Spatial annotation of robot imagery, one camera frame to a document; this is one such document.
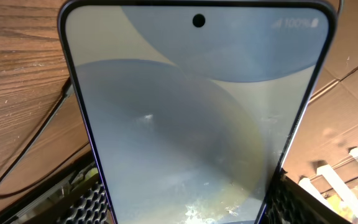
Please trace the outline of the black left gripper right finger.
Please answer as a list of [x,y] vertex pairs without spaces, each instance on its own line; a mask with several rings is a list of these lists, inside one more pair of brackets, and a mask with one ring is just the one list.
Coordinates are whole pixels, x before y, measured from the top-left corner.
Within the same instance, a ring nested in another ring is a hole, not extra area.
[[280,169],[273,175],[265,198],[267,224],[350,224],[286,176]]

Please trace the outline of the blue Samsung Galaxy smartphone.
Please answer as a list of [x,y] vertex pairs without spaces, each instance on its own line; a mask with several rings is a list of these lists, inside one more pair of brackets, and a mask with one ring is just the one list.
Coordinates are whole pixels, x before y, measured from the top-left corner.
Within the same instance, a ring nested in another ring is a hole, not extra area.
[[114,223],[259,223],[336,27],[327,1],[67,1]]

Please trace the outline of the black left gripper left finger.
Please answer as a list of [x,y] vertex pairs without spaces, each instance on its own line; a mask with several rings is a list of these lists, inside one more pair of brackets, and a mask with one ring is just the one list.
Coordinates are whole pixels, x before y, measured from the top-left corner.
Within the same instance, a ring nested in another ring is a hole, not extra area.
[[74,188],[57,202],[20,218],[25,224],[87,224],[106,223],[108,200],[98,175]]

